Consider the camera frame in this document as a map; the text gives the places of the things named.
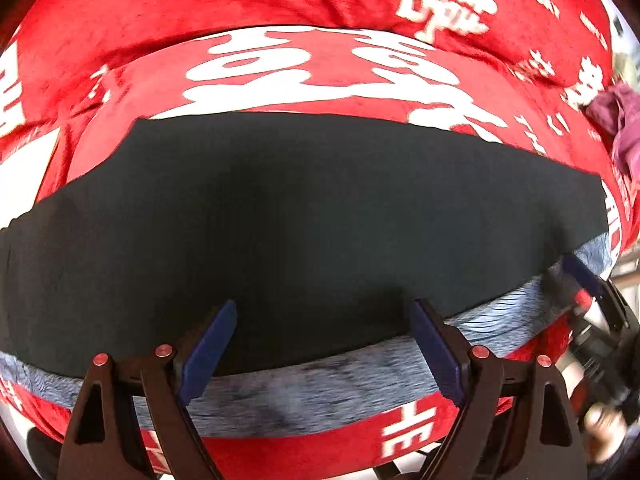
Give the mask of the person's right hand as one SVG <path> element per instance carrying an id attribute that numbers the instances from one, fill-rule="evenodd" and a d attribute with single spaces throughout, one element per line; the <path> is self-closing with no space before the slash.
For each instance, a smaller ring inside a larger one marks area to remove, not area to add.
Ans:
<path id="1" fill-rule="evenodd" d="M 603 465 L 623 448 L 628 425 L 621 411 L 596 402 L 588 408 L 582 422 L 588 465 Z"/>

